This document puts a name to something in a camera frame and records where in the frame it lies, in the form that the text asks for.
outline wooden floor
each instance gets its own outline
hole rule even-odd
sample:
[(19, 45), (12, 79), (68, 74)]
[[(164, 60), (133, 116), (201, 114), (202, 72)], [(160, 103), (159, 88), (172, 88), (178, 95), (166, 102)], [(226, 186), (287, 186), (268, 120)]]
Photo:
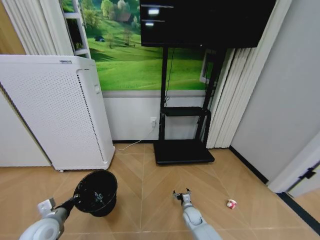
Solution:
[(293, 200), (320, 223), (320, 188), (295, 197)]
[[(157, 166), (152, 144), (116, 152), (110, 171), (118, 182), (117, 203), (106, 217), (74, 208), (62, 240), (191, 240), (172, 191), (192, 191), (191, 200), (224, 240), (315, 240), (313, 232), (228, 149), (211, 151), (212, 164)], [(0, 168), (0, 240), (18, 239), (40, 219), (37, 204), (73, 195), (90, 171), (60, 173), (51, 167)], [(238, 206), (231, 210), (231, 198)]]

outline white curtain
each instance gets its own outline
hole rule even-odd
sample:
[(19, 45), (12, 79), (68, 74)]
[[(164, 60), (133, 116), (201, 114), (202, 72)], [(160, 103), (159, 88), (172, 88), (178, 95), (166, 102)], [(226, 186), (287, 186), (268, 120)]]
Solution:
[(276, 1), (256, 48), (232, 49), (226, 55), (211, 106), (208, 149), (230, 146), (291, 2)]
[(2, 0), (27, 55), (74, 55), (59, 0)]

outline white wall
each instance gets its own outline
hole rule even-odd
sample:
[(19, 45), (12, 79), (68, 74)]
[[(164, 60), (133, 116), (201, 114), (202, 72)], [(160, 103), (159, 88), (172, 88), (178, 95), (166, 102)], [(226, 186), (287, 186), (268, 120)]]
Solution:
[(231, 143), (269, 180), (320, 131), (319, 9), (293, 0)]
[(46, 157), (0, 91), (0, 167), (49, 166)]
[[(157, 117), (156, 127), (146, 140), (157, 140), (159, 134), (160, 97), (105, 97), (104, 104), (113, 140), (141, 140), (152, 129), (150, 117)], [(202, 107), (204, 98), (171, 97), (168, 107)], [(166, 139), (192, 139), (197, 117), (167, 117)]]

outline green grass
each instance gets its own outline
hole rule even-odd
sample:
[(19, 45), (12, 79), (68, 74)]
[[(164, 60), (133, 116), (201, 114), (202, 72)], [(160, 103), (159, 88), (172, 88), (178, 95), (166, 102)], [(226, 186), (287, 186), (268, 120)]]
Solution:
[[(132, 31), (130, 46), (124, 45), (125, 23), (102, 19), (98, 29), (87, 29), (91, 58), (96, 61), (101, 89), (109, 90), (159, 90), (161, 88), (162, 49), (142, 47), (138, 30)], [(113, 36), (109, 47), (108, 36)], [(106, 42), (95, 41), (103, 36)], [(167, 79), (171, 66), (169, 51)], [(190, 49), (175, 49), (170, 76), (170, 90), (203, 90), (199, 81), (204, 53)]]

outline tv stand shelf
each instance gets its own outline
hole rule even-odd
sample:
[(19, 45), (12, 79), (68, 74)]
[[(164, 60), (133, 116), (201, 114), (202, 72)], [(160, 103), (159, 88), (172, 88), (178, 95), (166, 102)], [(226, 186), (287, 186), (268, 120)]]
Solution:
[[(159, 165), (209, 163), (215, 158), (206, 148), (211, 122), (209, 102), (214, 90), (215, 79), (219, 78), (220, 70), (226, 55), (226, 49), (216, 51), (216, 62), (212, 68), (210, 81), (205, 92), (203, 106), (165, 107), (168, 47), (163, 47), (161, 73), (161, 101), (159, 118), (159, 140), (155, 142), (155, 161)], [(194, 139), (165, 139), (166, 117), (199, 116)]]

